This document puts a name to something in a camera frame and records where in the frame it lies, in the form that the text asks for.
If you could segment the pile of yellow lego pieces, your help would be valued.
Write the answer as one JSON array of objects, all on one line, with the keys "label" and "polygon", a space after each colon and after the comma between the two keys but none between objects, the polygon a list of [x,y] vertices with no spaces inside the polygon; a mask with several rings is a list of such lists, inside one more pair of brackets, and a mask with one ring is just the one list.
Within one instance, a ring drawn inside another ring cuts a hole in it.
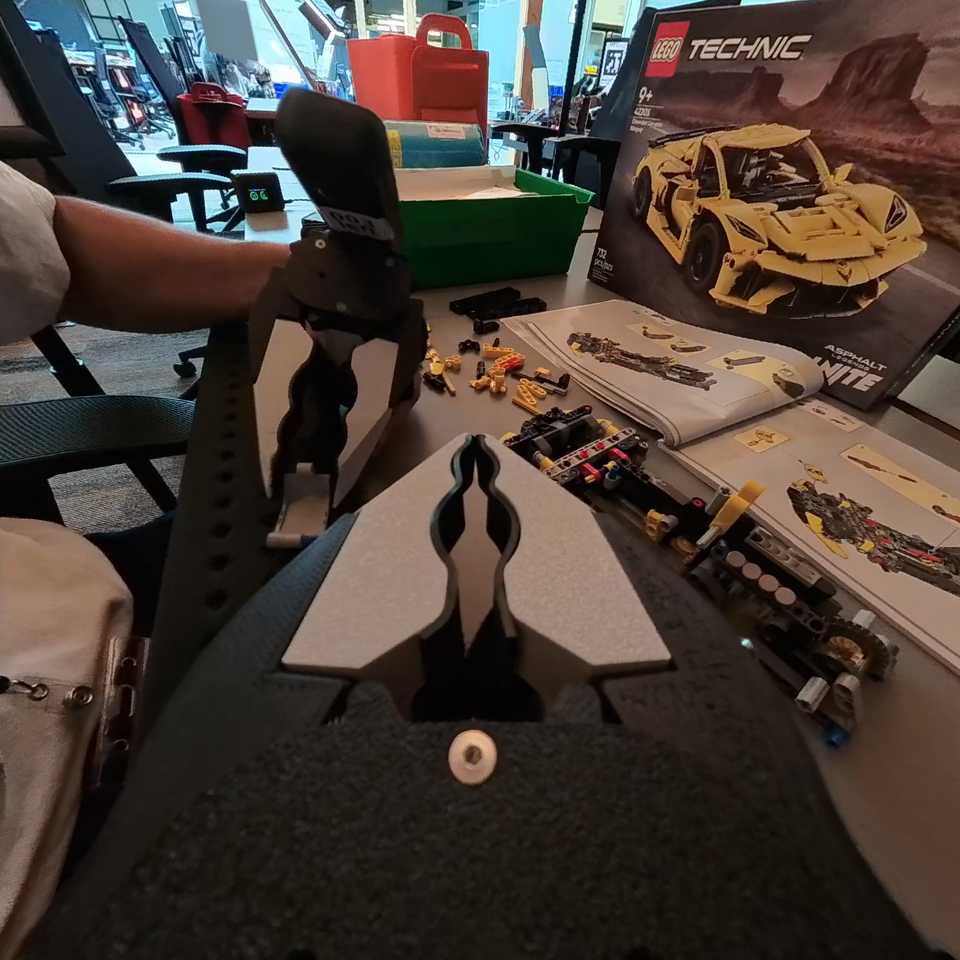
[{"label": "pile of yellow lego pieces", "polygon": [[526,357],[498,337],[484,342],[474,334],[457,343],[438,342],[428,323],[420,383],[426,397],[477,394],[538,415],[568,396],[570,377],[553,378],[548,368],[527,366]]}]

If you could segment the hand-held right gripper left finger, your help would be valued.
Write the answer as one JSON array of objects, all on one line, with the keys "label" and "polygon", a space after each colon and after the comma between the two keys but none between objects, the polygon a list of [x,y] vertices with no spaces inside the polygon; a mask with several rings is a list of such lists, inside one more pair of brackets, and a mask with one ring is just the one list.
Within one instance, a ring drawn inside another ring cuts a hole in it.
[{"label": "hand-held right gripper left finger", "polygon": [[476,440],[453,438],[356,511],[284,668],[376,682],[412,707],[430,675],[462,657],[451,552],[465,529]]}]

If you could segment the person's left forearm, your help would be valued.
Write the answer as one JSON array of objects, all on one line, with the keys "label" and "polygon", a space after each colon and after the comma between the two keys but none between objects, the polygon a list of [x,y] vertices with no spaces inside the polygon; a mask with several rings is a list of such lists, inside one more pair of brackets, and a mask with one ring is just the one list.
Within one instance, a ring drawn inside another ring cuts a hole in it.
[{"label": "person's left forearm", "polygon": [[54,234],[70,273],[61,320],[164,334],[242,322],[290,247],[239,242],[81,198],[56,199]]}]

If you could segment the dark ribbed lego panel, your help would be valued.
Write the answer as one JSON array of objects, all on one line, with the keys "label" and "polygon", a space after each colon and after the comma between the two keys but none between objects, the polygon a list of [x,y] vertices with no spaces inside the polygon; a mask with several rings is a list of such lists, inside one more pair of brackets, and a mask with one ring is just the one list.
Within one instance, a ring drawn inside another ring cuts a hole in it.
[{"label": "dark ribbed lego panel", "polygon": [[523,296],[516,288],[502,287],[451,300],[448,308],[471,320],[474,334],[480,336],[497,331],[504,319],[545,312],[547,304],[539,297]]}]

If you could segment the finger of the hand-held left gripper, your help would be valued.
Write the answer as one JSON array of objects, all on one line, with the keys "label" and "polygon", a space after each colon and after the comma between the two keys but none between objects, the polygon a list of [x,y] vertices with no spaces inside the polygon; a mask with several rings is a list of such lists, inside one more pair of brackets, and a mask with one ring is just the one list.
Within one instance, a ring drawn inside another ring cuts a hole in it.
[{"label": "finger of the hand-held left gripper", "polygon": [[258,375],[253,383],[253,407],[258,459],[266,494],[276,498],[282,480],[276,480],[281,449],[280,432],[292,405],[292,383],[306,365],[314,346],[297,322],[278,318],[270,332]]},{"label": "finger of the hand-held left gripper", "polygon": [[346,439],[331,486],[333,511],[354,488],[389,425],[398,351],[396,343],[376,339],[355,346],[351,354],[348,372],[355,381],[356,398],[345,415]]}]

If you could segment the lego set box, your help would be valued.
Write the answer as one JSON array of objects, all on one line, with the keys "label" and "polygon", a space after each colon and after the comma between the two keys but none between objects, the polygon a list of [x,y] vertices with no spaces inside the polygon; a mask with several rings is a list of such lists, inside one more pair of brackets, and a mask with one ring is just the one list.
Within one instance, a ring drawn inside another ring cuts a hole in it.
[{"label": "lego set box", "polygon": [[657,11],[589,279],[866,410],[958,330],[959,4]]}]

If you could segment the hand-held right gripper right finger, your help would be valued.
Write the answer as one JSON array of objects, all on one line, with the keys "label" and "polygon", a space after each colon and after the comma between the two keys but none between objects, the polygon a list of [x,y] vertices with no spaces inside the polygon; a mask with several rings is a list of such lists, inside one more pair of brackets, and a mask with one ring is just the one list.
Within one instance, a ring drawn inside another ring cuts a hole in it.
[{"label": "hand-held right gripper right finger", "polygon": [[548,706],[569,685],[662,671],[671,654],[594,512],[482,436],[486,533],[508,672]]}]

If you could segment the teal mesh office chair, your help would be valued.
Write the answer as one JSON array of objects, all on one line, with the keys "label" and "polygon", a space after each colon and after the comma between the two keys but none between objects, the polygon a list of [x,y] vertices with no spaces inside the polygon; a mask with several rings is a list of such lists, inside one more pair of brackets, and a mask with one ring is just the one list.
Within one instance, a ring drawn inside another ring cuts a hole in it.
[{"label": "teal mesh office chair", "polygon": [[153,466],[186,451],[194,402],[97,394],[1,407],[1,516],[63,524],[53,476],[126,465],[157,507],[177,498]]}]

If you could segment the green plastic bin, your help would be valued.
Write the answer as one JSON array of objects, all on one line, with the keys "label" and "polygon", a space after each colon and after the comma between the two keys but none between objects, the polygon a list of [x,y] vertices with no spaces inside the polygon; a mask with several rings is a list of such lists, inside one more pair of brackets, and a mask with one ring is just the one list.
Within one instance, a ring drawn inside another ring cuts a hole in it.
[{"label": "green plastic bin", "polygon": [[428,291],[565,274],[594,193],[517,169],[534,197],[401,201],[414,288]]}]

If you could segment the lego instruction booklet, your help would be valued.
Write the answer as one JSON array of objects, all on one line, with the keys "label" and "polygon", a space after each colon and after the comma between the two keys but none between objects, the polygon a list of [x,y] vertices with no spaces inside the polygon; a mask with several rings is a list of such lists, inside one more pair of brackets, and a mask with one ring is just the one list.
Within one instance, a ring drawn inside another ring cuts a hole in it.
[{"label": "lego instruction booklet", "polygon": [[705,484],[764,486],[759,526],[958,671],[958,471],[814,398],[810,357],[621,299],[506,325]]}]

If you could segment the lego car chassis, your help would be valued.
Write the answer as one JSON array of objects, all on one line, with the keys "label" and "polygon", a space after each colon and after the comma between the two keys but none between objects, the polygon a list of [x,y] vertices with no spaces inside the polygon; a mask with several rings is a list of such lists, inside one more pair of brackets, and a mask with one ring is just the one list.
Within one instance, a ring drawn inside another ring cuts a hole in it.
[{"label": "lego car chassis", "polygon": [[898,647],[872,629],[871,611],[844,615],[837,586],[745,510],[714,528],[726,508],[757,499],[753,491],[684,495],[647,468],[649,446],[636,429],[594,416],[590,405],[536,414],[500,443],[653,544],[724,613],[741,645],[820,725],[825,743],[849,742],[863,714],[861,681],[884,680]]}]

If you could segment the red plastic carry case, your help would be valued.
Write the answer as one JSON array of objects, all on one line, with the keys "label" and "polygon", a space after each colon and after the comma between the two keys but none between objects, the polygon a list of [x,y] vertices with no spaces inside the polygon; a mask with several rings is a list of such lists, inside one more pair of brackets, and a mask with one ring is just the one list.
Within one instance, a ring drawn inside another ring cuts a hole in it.
[{"label": "red plastic carry case", "polygon": [[356,102],[385,121],[475,124],[486,133],[489,54],[456,16],[426,14],[415,36],[347,43]]}]

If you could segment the grey lego seat piece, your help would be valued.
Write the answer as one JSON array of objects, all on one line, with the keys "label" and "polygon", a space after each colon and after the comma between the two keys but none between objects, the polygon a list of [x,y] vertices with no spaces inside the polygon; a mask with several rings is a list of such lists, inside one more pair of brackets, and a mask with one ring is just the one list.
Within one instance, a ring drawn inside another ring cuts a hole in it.
[{"label": "grey lego seat piece", "polygon": [[322,535],[330,513],[330,474],[316,473],[309,462],[300,462],[283,482],[281,510],[271,531]]}]

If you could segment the teal wrapped package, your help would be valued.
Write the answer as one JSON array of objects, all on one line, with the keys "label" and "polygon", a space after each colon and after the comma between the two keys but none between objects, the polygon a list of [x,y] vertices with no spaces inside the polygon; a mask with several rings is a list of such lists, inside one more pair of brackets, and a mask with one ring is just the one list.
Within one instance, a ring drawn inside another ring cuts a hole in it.
[{"label": "teal wrapped package", "polygon": [[384,121],[394,169],[482,166],[486,141],[475,124]]}]

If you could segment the small black display device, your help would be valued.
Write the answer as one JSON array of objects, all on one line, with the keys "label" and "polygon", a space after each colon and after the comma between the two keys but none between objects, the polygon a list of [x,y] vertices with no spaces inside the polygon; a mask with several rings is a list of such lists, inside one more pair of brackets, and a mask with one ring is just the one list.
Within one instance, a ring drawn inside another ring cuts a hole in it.
[{"label": "small black display device", "polygon": [[286,200],[276,171],[232,172],[230,180],[244,215],[284,211]]}]

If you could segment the dark red carry bag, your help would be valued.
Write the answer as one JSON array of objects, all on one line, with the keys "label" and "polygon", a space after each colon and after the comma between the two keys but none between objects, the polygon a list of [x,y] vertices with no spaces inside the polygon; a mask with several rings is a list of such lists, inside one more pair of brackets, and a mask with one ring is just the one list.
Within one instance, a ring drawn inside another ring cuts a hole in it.
[{"label": "dark red carry bag", "polygon": [[221,85],[195,81],[175,98],[180,140],[184,145],[221,145],[249,150],[251,139],[242,97]]}]

